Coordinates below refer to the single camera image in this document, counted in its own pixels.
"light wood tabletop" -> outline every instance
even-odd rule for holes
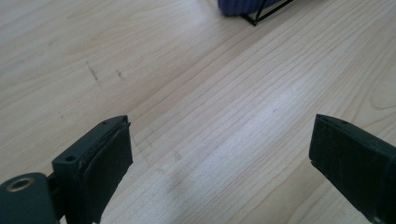
[[[316,114],[396,145],[396,1],[0,3],[0,182],[128,115],[102,223],[367,223],[308,159]]]

